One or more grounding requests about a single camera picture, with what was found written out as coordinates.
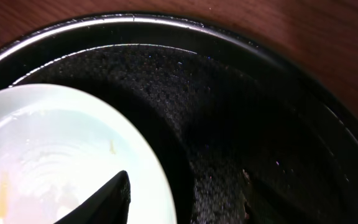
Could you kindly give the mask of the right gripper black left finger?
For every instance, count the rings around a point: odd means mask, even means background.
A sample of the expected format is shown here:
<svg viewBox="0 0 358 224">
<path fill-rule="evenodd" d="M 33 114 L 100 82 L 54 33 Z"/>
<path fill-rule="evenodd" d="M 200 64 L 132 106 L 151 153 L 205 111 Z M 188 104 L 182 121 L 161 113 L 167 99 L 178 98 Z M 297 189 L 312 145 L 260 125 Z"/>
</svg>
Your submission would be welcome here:
<svg viewBox="0 0 358 224">
<path fill-rule="evenodd" d="M 130 202 L 131 184 L 122 170 L 55 224 L 126 224 Z"/>
</svg>

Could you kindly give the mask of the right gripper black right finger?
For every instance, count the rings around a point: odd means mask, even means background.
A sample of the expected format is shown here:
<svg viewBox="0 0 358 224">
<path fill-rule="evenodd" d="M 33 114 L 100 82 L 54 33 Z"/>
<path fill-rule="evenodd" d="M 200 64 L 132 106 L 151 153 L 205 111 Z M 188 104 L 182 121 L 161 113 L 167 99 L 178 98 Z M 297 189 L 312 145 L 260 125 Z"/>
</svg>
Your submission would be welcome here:
<svg viewBox="0 0 358 224">
<path fill-rule="evenodd" d="M 242 170 L 247 223 L 309 223 L 308 216 L 261 180 Z"/>
</svg>

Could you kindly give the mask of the mint green plate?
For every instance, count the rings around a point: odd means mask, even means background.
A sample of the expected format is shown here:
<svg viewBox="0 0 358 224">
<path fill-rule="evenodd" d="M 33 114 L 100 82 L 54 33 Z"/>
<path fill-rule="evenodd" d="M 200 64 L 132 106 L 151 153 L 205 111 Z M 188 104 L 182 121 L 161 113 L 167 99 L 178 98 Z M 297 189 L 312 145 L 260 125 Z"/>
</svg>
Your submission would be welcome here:
<svg viewBox="0 0 358 224">
<path fill-rule="evenodd" d="M 54 223 L 122 170 L 129 223 L 177 222 L 159 160 L 112 106 L 60 85 L 0 90 L 0 223 Z"/>
</svg>

